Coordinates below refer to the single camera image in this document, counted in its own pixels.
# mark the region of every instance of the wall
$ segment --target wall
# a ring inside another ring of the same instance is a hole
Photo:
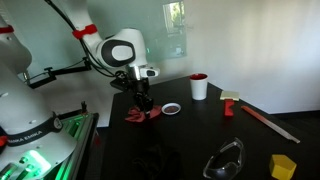
[[[69,28],[43,1],[2,0],[23,43],[33,55],[35,75],[47,66],[83,56]],[[106,27],[102,0],[89,0],[98,27]],[[187,57],[150,64],[161,69],[158,83],[205,72],[223,89],[269,112],[320,109],[320,2],[317,0],[185,0]],[[119,92],[95,71],[61,76],[37,91],[58,113],[79,108],[101,115],[108,125],[112,96]]]

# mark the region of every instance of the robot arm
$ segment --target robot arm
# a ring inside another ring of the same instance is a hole
[[[90,51],[93,66],[117,68],[126,66],[127,73],[122,79],[111,83],[119,89],[134,92],[134,101],[139,109],[149,115],[153,99],[148,96],[148,77],[158,76],[160,70],[147,66],[146,48],[140,31],[123,29],[118,34],[102,40],[87,10],[86,0],[59,0],[59,3],[74,26],[74,36],[82,39]]]

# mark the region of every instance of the paper cup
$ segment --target paper cup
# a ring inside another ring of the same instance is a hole
[[[208,76],[198,73],[190,76],[192,99],[203,100],[207,97]]]

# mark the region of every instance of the black table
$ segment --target black table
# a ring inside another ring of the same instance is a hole
[[[299,130],[240,100],[232,106],[234,117],[223,117],[221,89],[208,84],[207,98],[194,101],[188,77],[151,86],[155,104],[175,102],[182,106],[173,116],[161,114],[143,123],[124,120],[133,106],[132,93],[114,95],[108,128],[101,179],[143,179],[133,160],[155,144],[173,148],[180,154],[183,179],[205,179],[208,159],[232,137],[238,137],[246,150],[246,162],[235,179],[272,179],[269,163],[272,154],[284,154],[297,163],[293,179],[320,179],[319,137]],[[301,142],[289,141],[243,111],[247,105],[287,130]]]

